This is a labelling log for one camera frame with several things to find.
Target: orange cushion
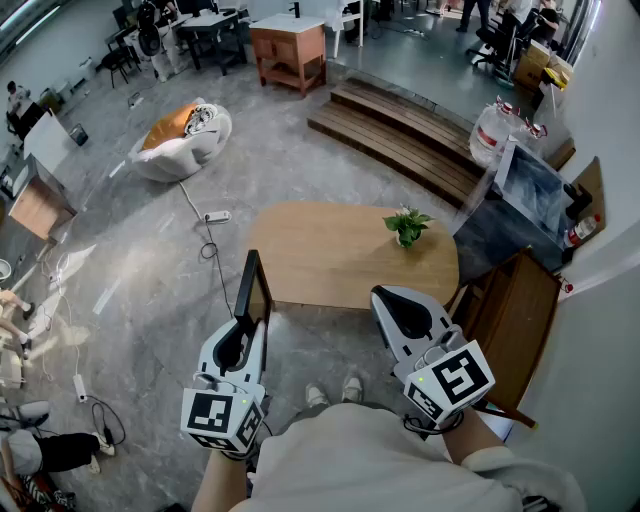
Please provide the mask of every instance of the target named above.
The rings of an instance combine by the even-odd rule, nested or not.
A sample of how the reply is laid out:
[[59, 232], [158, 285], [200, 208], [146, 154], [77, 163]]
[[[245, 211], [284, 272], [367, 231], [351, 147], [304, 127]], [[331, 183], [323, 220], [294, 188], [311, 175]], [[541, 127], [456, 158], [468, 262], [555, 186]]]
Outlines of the orange cushion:
[[180, 107], [178, 110], [171, 112], [168, 116], [160, 119], [153, 125], [149, 135], [144, 140], [142, 145], [142, 151], [148, 149], [155, 149], [160, 144], [164, 144], [171, 139], [181, 139], [184, 137], [184, 127], [191, 118], [193, 109], [196, 108], [197, 103], [190, 103], [184, 107]]

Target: potted plant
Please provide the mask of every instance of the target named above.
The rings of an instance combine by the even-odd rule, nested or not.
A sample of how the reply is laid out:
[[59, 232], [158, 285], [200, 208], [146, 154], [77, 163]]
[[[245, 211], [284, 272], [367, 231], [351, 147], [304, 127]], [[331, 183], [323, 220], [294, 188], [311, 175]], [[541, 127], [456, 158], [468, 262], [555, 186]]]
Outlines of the potted plant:
[[420, 238], [423, 229], [429, 229], [425, 222], [430, 220], [431, 217], [420, 213], [417, 208], [403, 206], [394, 217], [385, 217], [384, 223], [389, 231], [397, 231], [398, 244], [408, 248]]

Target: shoe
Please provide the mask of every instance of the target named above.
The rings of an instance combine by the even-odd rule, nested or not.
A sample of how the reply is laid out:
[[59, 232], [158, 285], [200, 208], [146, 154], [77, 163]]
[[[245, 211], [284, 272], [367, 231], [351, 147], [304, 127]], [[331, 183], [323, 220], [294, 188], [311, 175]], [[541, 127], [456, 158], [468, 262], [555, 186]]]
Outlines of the shoe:
[[188, 67], [189, 67], [189, 63], [188, 62], [183, 62], [177, 68], [173, 68], [173, 73], [175, 75], [179, 75], [180, 73], [182, 73]]
[[96, 459], [95, 455], [91, 456], [91, 462], [89, 462], [88, 467], [89, 473], [91, 473], [92, 475], [100, 474], [100, 464], [98, 463], [98, 459]]
[[33, 345], [33, 340], [29, 338], [26, 342], [22, 344], [22, 359], [25, 361], [29, 360], [29, 355], [31, 355], [31, 346]]
[[29, 311], [23, 311], [22, 312], [22, 318], [24, 318], [25, 322], [27, 320], [29, 320], [29, 318], [31, 318], [31, 315], [33, 315], [33, 313], [35, 313], [35, 311], [36, 311], [36, 303], [35, 302], [31, 302], [31, 303], [29, 303], [29, 305], [31, 306], [31, 309], [29, 309]]
[[318, 384], [307, 384], [305, 395], [307, 397], [307, 407], [314, 407], [316, 405], [331, 405], [329, 399], [327, 398], [327, 394]]
[[356, 404], [362, 403], [362, 396], [364, 391], [362, 389], [362, 380], [355, 373], [350, 373], [347, 378], [344, 379], [344, 385], [342, 387], [342, 401], [355, 402]]
[[112, 444], [107, 444], [104, 438], [98, 434], [97, 432], [92, 432], [91, 435], [98, 438], [98, 442], [100, 443], [100, 451], [109, 457], [114, 457], [116, 454], [116, 447]]

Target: gray wall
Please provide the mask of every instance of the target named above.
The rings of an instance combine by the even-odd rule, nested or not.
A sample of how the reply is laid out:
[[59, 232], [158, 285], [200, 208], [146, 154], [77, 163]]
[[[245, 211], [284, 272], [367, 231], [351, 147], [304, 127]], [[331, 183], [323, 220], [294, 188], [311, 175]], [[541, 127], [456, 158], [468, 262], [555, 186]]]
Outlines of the gray wall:
[[640, 266], [558, 306], [514, 427], [518, 454], [571, 471], [589, 510], [624, 511], [640, 496]]

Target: wooden cabinet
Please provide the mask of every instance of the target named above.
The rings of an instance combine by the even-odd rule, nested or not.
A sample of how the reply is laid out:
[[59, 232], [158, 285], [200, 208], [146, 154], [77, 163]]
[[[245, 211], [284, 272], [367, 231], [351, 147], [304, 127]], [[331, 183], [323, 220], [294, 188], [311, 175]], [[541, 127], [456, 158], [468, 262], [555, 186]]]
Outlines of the wooden cabinet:
[[[306, 96], [316, 82], [326, 83], [324, 23], [314, 24], [317, 22], [313, 18], [277, 15], [251, 26], [251, 42], [263, 86], [267, 80], [274, 80], [296, 87]], [[319, 72], [309, 74], [313, 61], [317, 61]]]
[[560, 282], [525, 249], [472, 281], [453, 312], [467, 340], [477, 340], [496, 385], [486, 398], [528, 426], [516, 409], [544, 351]]

